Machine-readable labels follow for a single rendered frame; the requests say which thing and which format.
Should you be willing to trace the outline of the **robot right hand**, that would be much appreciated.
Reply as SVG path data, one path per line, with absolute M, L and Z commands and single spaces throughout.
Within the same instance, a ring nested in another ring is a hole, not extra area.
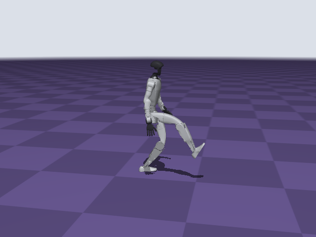
M 155 129 L 155 127 L 154 127 L 151 123 L 152 123 L 152 119 L 151 119 L 151 122 L 148 122 L 148 123 L 147 123 L 147 120 L 146 120 L 146 124 L 147 124 L 147 136 L 148 136 L 148 131 L 149 131 L 149 136 L 150 136 L 150 135 L 153 136 L 153 134 L 155 135 L 154 130 L 157 131 L 157 130 Z M 151 131 L 151 134 L 150 134 L 150 131 Z M 153 133 L 152 133 L 152 131 L 153 131 Z

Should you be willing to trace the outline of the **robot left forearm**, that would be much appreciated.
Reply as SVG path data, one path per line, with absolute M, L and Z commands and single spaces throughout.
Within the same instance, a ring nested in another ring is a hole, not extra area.
M 161 96 L 159 96 L 159 98 L 158 98 L 158 106 L 160 107 L 160 109 L 163 111 L 164 110 L 164 104 L 163 104 L 163 102 L 162 102 L 162 100 L 161 100 Z

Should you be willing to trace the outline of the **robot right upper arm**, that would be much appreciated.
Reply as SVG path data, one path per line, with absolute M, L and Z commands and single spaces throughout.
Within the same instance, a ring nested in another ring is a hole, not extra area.
M 145 101 L 148 99 L 149 100 L 149 97 L 151 96 L 152 94 L 152 91 L 153 89 L 155 88 L 155 84 L 156 82 L 153 81 L 153 80 L 150 80 L 148 83 L 147 83 L 147 89 L 146 89 L 146 93 L 145 93 L 145 96 L 144 96 L 144 100 L 143 100 L 143 103 L 145 104 Z

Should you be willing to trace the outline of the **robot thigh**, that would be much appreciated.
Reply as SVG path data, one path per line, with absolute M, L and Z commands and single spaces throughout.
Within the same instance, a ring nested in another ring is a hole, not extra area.
M 162 150 L 164 148 L 165 142 L 166 142 L 166 130 L 165 125 L 162 122 L 159 122 L 157 120 L 156 130 L 158 133 L 158 136 L 160 137 L 160 141 L 156 143 L 156 148 L 158 150 Z
M 159 122 L 162 122 L 162 123 L 168 123 L 168 124 L 174 123 L 175 126 L 180 123 L 185 127 L 185 125 L 182 121 L 180 121 L 178 118 L 176 118 L 170 114 L 150 113 L 150 115 L 151 115 L 152 123 L 157 123 L 157 120 L 158 120 Z

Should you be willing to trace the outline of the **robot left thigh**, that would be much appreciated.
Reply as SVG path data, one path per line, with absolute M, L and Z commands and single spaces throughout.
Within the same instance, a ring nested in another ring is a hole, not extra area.
M 158 136 L 160 137 L 160 141 L 156 143 L 156 148 L 158 150 L 162 150 L 164 148 L 165 142 L 166 142 L 166 130 L 165 125 L 162 122 L 159 122 L 157 120 L 156 130 L 158 133 Z

